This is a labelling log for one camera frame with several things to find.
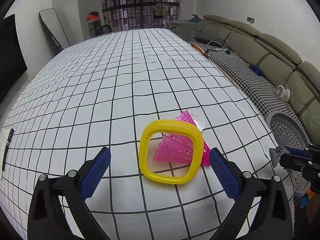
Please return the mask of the grey trash piece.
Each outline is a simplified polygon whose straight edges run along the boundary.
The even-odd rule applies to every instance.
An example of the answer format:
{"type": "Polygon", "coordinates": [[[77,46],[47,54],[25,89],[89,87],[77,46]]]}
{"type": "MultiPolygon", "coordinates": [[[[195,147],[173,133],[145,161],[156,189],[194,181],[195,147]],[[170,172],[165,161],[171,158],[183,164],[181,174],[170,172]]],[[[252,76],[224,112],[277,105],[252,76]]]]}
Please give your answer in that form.
{"type": "Polygon", "coordinates": [[[277,146],[276,148],[269,148],[269,155],[271,158],[271,164],[276,167],[280,162],[280,158],[284,154],[289,154],[289,150],[285,146],[277,146]]]}

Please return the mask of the pink plastic mesh basket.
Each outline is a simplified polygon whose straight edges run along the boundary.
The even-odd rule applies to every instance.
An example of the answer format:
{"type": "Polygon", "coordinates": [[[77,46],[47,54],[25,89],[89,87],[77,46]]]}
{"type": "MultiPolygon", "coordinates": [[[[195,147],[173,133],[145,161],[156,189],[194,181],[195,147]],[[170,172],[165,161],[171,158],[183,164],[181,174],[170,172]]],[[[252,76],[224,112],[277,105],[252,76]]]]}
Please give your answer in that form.
{"type": "MultiPolygon", "coordinates": [[[[185,110],[178,117],[177,121],[186,122],[196,126],[190,112],[185,110]]],[[[179,134],[165,133],[155,150],[154,161],[166,163],[190,164],[193,159],[193,142],[189,137],[179,134]]]]}

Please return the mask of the grey perforated trash basket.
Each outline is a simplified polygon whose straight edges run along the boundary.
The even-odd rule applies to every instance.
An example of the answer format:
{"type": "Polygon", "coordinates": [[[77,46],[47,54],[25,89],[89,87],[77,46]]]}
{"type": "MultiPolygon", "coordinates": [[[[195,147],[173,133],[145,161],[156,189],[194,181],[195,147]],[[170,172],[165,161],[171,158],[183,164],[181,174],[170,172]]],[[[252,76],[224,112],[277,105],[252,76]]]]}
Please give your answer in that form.
{"type": "MultiPolygon", "coordinates": [[[[265,122],[279,146],[289,146],[291,148],[304,150],[309,145],[302,128],[289,115],[281,111],[274,111],[268,113],[265,117],[265,122]]],[[[302,172],[292,169],[287,169],[287,171],[293,181],[295,198],[297,199],[304,196],[311,183],[302,177],[302,172]]]]}

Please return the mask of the houndstooth sofa cover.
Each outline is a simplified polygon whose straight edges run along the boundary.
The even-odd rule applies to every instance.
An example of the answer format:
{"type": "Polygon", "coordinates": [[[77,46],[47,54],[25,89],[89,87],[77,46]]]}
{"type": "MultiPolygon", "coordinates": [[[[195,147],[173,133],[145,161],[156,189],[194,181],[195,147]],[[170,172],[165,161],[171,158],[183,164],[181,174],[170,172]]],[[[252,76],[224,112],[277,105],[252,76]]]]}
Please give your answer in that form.
{"type": "Polygon", "coordinates": [[[281,111],[293,118],[302,128],[308,142],[319,141],[319,132],[310,135],[300,118],[288,102],[276,97],[276,88],[263,75],[257,76],[250,70],[249,63],[245,62],[236,52],[227,46],[218,47],[207,45],[193,38],[189,43],[203,56],[215,63],[254,103],[263,116],[273,111],[281,111]]]}

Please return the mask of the white small fan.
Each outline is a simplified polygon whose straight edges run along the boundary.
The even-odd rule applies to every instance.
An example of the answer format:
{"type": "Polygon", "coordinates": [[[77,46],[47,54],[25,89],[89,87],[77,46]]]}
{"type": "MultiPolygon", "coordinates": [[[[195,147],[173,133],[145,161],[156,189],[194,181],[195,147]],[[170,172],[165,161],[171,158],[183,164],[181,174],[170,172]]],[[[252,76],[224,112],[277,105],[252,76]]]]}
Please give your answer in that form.
{"type": "Polygon", "coordinates": [[[286,89],[283,85],[279,85],[276,88],[276,97],[279,99],[283,99],[285,102],[289,101],[290,94],[290,90],[286,89]]]}

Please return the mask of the olive green sofa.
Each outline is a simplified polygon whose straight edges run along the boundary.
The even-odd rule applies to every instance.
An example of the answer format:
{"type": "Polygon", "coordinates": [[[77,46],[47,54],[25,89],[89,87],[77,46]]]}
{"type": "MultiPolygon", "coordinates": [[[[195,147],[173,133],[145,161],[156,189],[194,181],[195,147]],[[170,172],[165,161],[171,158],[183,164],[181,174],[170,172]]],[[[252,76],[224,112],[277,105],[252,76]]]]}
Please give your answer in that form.
{"type": "Polygon", "coordinates": [[[313,64],[282,40],[222,16],[204,16],[194,33],[223,40],[245,62],[257,65],[272,85],[289,89],[289,104],[304,127],[310,135],[319,132],[319,70],[313,64]]]}

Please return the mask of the black pen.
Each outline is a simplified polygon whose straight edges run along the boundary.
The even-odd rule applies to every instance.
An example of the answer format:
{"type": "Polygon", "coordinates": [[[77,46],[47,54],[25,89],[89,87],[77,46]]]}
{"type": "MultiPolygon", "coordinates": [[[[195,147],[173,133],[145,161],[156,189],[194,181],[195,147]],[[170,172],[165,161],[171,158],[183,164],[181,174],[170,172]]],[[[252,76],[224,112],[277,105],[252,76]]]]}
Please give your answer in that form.
{"type": "Polygon", "coordinates": [[[2,158],[2,171],[5,170],[5,162],[7,160],[8,151],[10,147],[10,143],[12,141],[12,137],[14,135],[14,129],[6,129],[2,135],[4,136],[4,150],[3,150],[3,158],[2,158]]]}

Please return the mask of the blue cloth on sofa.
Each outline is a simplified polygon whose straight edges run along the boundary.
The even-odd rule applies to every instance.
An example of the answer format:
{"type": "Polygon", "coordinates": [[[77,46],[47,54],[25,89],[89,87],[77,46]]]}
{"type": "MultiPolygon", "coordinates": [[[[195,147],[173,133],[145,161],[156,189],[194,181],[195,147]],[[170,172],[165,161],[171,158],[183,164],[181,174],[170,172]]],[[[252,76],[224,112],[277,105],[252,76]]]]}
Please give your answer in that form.
{"type": "Polygon", "coordinates": [[[253,71],[257,76],[262,76],[263,71],[257,65],[250,65],[250,70],[253,71]]]}

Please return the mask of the clear round plastic lid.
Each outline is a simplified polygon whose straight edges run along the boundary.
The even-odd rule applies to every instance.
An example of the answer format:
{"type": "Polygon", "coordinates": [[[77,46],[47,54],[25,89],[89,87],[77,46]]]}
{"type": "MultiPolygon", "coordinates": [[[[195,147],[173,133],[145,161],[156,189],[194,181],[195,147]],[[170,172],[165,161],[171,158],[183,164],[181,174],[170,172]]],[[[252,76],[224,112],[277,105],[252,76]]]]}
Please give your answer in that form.
{"type": "Polygon", "coordinates": [[[189,113],[190,116],[192,117],[196,127],[200,130],[200,131],[203,131],[204,128],[205,128],[205,122],[204,122],[204,118],[197,114],[197,113],[193,113],[193,112],[190,112],[189,113]]]}

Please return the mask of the dark green pillow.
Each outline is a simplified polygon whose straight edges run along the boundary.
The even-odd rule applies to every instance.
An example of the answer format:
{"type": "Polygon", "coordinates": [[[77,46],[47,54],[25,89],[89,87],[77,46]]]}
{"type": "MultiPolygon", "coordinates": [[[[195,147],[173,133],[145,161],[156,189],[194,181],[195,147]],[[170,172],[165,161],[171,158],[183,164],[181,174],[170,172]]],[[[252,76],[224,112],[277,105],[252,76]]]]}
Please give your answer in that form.
{"type": "Polygon", "coordinates": [[[209,36],[204,33],[195,33],[194,38],[195,40],[205,43],[207,45],[218,46],[218,47],[223,47],[224,45],[226,45],[226,43],[223,40],[217,38],[214,35],[209,36]]]}

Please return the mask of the black television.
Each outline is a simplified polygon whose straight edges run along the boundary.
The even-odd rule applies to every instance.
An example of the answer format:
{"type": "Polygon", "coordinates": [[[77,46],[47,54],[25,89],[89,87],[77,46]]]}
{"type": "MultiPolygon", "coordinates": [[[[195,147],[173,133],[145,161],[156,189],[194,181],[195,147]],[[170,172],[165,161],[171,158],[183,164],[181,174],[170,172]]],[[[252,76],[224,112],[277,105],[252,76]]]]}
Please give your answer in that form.
{"type": "Polygon", "coordinates": [[[2,102],[12,86],[28,69],[18,41],[14,14],[2,21],[0,39],[0,100],[2,102]]]}

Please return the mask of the houndstooth storage basket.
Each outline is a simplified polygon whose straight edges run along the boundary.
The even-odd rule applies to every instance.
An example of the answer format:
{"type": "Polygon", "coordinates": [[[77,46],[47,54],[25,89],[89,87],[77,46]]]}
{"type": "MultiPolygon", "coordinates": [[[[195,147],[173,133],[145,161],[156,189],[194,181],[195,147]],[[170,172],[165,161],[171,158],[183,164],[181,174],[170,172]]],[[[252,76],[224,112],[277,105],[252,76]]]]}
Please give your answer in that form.
{"type": "Polygon", "coordinates": [[[193,30],[196,25],[197,23],[190,21],[169,21],[166,23],[166,28],[181,39],[189,42],[193,38],[193,30]]]}

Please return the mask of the wall power socket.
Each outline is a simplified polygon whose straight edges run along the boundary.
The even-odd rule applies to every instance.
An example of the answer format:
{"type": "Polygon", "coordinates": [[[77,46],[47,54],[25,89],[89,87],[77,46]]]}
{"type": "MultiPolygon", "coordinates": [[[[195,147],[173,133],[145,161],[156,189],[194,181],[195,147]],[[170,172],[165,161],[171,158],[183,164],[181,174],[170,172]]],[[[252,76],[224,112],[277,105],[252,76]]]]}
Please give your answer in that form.
{"type": "Polygon", "coordinates": [[[248,16],[248,17],[247,17],[247,22],[249,22],[249,23],[254,23],[254,22],[255,22],[255,19],[248,16]]]}

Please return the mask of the leaning wall mirror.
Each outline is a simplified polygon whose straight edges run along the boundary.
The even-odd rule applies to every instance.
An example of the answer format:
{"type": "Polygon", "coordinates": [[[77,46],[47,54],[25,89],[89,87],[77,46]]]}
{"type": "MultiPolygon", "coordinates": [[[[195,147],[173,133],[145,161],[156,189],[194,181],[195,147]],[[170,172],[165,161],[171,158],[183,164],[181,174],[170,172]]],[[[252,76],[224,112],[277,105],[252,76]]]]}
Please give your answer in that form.
{"type": "Polygon", "coordinates": [[[57,53],[71,46],[54,8],[41,10],[39,16],[49,32],[50,40],[57,53]]]}

